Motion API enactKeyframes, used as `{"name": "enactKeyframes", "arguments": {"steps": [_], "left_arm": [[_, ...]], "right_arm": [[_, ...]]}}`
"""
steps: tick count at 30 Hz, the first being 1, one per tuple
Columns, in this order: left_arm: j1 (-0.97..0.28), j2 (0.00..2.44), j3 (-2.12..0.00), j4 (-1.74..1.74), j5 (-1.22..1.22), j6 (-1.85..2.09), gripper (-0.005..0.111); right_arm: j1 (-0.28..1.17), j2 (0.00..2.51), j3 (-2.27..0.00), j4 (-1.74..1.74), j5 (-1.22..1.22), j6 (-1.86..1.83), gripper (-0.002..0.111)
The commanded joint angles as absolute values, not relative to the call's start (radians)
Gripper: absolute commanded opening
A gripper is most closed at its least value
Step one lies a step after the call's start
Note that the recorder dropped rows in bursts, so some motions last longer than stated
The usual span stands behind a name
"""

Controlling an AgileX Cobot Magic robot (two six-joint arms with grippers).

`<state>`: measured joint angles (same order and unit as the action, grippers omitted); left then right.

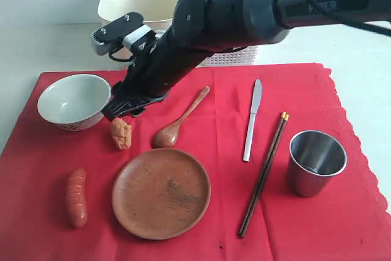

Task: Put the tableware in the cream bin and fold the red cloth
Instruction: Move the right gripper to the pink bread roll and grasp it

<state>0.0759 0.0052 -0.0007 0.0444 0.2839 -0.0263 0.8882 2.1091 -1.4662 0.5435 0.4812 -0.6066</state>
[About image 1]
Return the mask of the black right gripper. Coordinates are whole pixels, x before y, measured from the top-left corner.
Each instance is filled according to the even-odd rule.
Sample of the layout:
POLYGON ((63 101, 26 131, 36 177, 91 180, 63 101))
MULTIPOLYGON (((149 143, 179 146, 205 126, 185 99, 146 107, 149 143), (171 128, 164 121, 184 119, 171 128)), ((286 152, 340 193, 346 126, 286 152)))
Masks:
POLYGON ((180 46, 171 31, 156 38, 150 28, 139 28, 123 39, 134 56, 125 79, 102 109, 108 121, 137 117, 145 106, 163 100, 171 88, 202 61, 202 51, 180 46))

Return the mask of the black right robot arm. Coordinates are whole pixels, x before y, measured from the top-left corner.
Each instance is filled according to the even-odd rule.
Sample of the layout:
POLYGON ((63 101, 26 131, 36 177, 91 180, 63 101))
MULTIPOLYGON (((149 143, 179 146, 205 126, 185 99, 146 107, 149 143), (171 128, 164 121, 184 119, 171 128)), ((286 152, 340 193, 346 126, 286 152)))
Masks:
POLYGON ((172 24, 157 37, 130 12, 92 34, 99 55, 131 52, 125 79, 102 113, 114 120, 143 111, 206 58, 279 43, 293 28, 344 24, 388 36, 376 22, 389 20, 390 0, 178 0, 172 24))

